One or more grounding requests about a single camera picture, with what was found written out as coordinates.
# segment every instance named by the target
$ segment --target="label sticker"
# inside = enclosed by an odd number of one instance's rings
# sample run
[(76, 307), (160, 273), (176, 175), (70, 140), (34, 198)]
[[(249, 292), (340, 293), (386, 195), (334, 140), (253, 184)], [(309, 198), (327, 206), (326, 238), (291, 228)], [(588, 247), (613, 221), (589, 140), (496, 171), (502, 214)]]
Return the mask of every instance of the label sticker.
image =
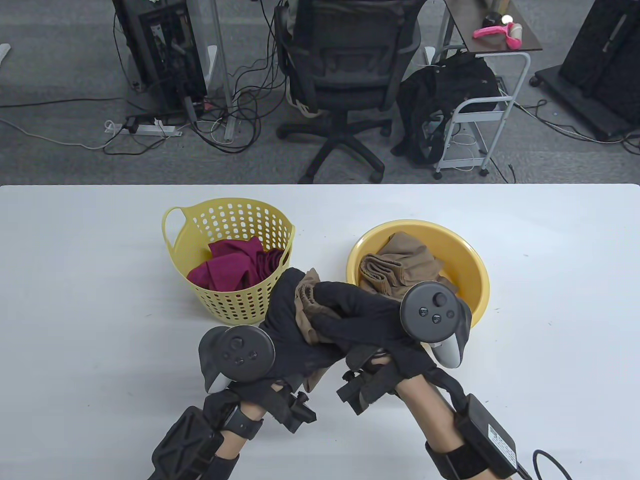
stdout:
[(511, 450), (511, 447), (507, 445), (507, 443), (502, 439), (498, 432), (493, 429), (491, 424), (489, 424), (489, 440), (491, 443), (498, 448), (502, 456), (505, 457), (509, 463), (513, 466), (513, 468), (518, 468), (518, 461), (516, 460), (516, 452)]

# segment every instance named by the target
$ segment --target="controller button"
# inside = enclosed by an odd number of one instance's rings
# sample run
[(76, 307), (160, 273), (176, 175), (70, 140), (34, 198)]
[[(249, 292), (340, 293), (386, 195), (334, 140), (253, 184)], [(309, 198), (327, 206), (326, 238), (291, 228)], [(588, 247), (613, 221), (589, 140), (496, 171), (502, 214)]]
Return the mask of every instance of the controller button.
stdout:
[(244, 340), (240, 337), (234, 337), (230, 342), (231, 350), (240, 350), (244, 346)]
[(433, 304), (436, 307), (444, 307), (447, 304), (447, 296), (444, 293), (436, 293), (433, 296)]

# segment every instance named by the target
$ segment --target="yellow laundry basket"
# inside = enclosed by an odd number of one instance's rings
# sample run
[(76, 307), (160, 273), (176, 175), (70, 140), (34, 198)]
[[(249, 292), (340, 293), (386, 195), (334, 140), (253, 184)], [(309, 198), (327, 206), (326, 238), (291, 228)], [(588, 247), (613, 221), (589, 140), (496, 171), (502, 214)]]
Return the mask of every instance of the yellow laundry basket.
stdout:
[(368, 253), (378, 253), (391, 236), (405, 232), (422, 241), (445, 264), (442, 276), (460, 291), (473, 313), (471, 326), (480, 321), (489, 304), (489, 274), (476, 251), (458, 234), (436, 223), (422, 220), (395, 220), (378, 225), (356, 242), (347, 261), (347, 282), (360, 283), (360, 262)]
[[(180, 209), (187, 221), (171, 245), (166, 234), (168, 215)], [(212, 315), (231, 325), (258, 323), (269, 307), (271, 289), (289, 267), (296, 229), (284, 214), (272, 205), (248, 198), (218, 198), (192, 207), (174, 207), (163, 216), (162, 231), (173, 265), (191, 286)], [(236, 292), (214, 292), (187, 280), (188, 273), (211, 258), (209, 243), (249, 240), (258, 237), (265, 252), (284, 250), (280, 264), (269, 278), (254, 287)]]

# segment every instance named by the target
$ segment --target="basket handle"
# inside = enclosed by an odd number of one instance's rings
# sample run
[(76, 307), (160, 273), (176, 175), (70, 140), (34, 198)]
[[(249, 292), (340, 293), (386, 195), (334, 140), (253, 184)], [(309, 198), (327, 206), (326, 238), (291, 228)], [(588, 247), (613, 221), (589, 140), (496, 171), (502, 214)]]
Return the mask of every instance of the basket handle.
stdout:
[(187, 222), (187, 214), (185, 213), (183, 207), (172, 207), (172, 208), (168, 209), (164, 213), (164, 215), (162, 217), (162, 235), (164, 237), (164, 242), (166, 243), (167, 250), (169, 250), (169, 252), (173, 252), (174, 251), (175, 244), (171, 244), (171, 241), (169, 240), (169, 237), (167, 237), (167, 235), (166, 235), (166, 219), (167, 219), (167, 217), (169, 217), (169, 214), (171, 212), (173, 212), (174, 210), (180, 210), (182, 212), (182, 214), (184, 215), (185, 223)]
[(280, 257), (280, 263), (278, 265), (278, 268), (282, 267), (287, 261), (287, 259), (289, 258), (289, 256), (291, 255), (291, 248), (293, 247), (293, 237), (295, 236), (296, 236), (296, 227), (294, 225), (291, 225), (291, 235), (289, 235), (289, 241), (287, 242), (287, 246), (284, 249), (284, 253)]

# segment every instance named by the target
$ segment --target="office chair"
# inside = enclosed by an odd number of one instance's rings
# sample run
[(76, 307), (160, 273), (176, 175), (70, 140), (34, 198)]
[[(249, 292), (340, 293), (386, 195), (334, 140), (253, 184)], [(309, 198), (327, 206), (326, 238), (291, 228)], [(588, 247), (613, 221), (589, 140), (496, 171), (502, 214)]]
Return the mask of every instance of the office chair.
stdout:
[(374, 169), (382, 181), (385, 165), (354, 135), (380, 128), (391, 135), (391, 120), (348, 123), (351, 110), (386, 111), (420, 46), (417, 16), (425, 0), (299, 0), (293, 37), (286, 6), (276, 7), (278, 64), (289, 77), (291, 93), (309, 111), (328, 110), (322, 124), (284, 124), (276, 135), (310, 134), (326, 141), (298, 181), (310, 184), (327, 156), (343, 144)]

